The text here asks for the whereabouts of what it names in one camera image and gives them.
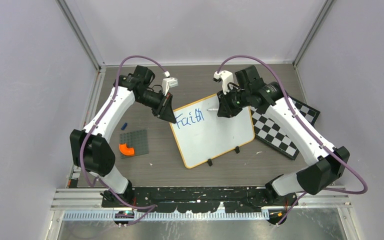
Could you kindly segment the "blue marker cap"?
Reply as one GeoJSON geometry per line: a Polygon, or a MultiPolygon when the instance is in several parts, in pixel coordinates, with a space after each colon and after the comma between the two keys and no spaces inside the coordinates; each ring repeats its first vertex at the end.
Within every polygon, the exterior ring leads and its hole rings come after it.
{"type": "Polygon", "coordinates": [[[124,131],[124,130],[126,129],[127,125],[128,125],[128,123],[125,122],[125,123],[121,126],[120,129],[121,129],[122,131],[124,131]]]}

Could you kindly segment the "yellow framed whiteboard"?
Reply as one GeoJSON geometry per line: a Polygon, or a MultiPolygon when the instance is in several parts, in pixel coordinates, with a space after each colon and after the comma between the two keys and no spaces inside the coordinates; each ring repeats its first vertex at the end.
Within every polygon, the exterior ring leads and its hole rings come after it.
{"type": "Polygon", "coordinates": [[[243,146],[255,138],[254,124],[249,107],[235,117],[218,117],[219,101],[216,94],[209,95],[175,109],[176,123],[170,127],[183,164],[191,169],[217,158],[236,146],[243,146]]]}

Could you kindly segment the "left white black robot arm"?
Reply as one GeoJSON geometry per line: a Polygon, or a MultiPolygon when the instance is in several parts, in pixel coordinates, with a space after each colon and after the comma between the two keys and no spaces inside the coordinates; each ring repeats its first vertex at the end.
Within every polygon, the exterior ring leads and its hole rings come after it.
{"type": "Polygon", "coordinates": [[[169,90],[178,85],[178,79],[168,71],[163,75],[160,91],[150,87],[156,75],[148,67],[138,65],[133,73],[118,76],[95,117],[82,130],[74,129],[69,136],[73,164],[108,186],[121,207],[133,202],[132,183],[115,166],[116,156],[109,142],[119,121],[134,103],[149,107],[158,119],[176,122],[169,90]]]}

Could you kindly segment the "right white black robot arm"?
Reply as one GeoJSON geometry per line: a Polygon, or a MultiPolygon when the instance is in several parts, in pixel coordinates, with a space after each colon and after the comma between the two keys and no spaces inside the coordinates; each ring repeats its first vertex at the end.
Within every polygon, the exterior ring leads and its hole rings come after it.
{"type": "Polygon", "coordinates": [[[347,163],[350,157],[347,148],[335,147],[322,137],[299,112],[280,83],[265,83],[254,65],[235,73],[216,71],[213,80],[222,83],[217,93],[218,117],[233,118],[245,107],[261,110],[286,133],[307,164],[301,170],[279,175],[266,183],[268,203],[279,205],[286,195],[294,192],[316,195],[343,175],[342,163],[347,163]]]}

